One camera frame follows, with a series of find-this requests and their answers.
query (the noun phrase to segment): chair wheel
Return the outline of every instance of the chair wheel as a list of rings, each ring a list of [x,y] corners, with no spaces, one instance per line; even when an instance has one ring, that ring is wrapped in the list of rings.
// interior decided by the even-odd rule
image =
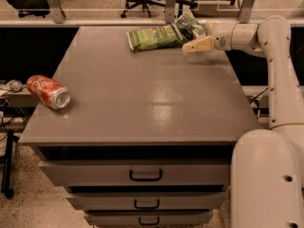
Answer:
[[[7,199],[12,199],[12,197],[14,196],[14,192],[12,189],[9,189],[8,191],[5,192],[5,196],[7,197]]]

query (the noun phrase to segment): robotic hand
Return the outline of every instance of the robotic hand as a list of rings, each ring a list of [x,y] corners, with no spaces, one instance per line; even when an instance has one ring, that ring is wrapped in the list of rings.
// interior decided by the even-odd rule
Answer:
[[[289,22],[272,16],[259,25],[213,24],[208,34],[183,50],[240,49],[268,64],[270,130],[246,133],[236,144],[232,227],[304,227],[304,100],[290,57]]]

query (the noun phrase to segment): floor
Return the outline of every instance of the floor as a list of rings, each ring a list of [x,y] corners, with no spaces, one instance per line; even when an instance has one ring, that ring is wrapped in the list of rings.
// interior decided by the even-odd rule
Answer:
[[[117,16],[120,17],[125,0],[61,0],[67,17]],[[0,18],[18,19],[16,12],[0,0]],[[162,14],[156,8],[155,14]],[[252,17],[265,17],[271,14],[284,16],[303,16],[303,0],[256,0]],[[144,16],[141,11],[132,11],[128,16]],[[24,127],[19,119],[7,128],[14,129],[20,135]],[[0,129],[0,140],[5,137],[5,130]],[[0,142],[0,155],[4,152],[5,140]],[[83,218],[82,211],[75,211],[66,201],[66,190],[54,187],[38,167],[39,159],[27,146],[15,144],[13,148],[13,164],[11,185],[14,197],[7,199],[0,195],[0,227],[6,228],[86,228],[90,227]],[[3,166],[0,165],[0,178]],[[227,200],[208,224],[197,228],[230,227],[230,208]]]

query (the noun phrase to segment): gray tabletop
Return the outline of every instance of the gray tabletop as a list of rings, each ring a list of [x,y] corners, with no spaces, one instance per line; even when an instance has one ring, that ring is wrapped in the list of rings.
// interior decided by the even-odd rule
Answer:
[[[258,128],[224,51],[133,52],[134,29],[81,27],[54,76],[71,103],[38,104],[20,143],[226,143]]]

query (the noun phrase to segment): glass partition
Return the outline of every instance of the glass partition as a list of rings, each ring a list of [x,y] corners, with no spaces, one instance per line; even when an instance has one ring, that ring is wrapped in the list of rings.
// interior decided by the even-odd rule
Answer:
[[[21,1],[14,0],[15,4],[12,4],[10,0],[0,0],[0,23],[13,20],[63,24],[83,20],[85,24],[87,19],[101,22],[114,19],[118,24],[134,24],[139,20],[169,23],[183,13],[206,19],[224,17],[239,20],[239,16],[246,15],[248,19],[262,19],[274,14],[288,18],[304,17],[304,0],[47,0],[49,8],[37,9],[35,6],[40,2],[35,0],[33,7],[25,9],[26,13],[35,11],[34,15],[25,15],[19,9]]]

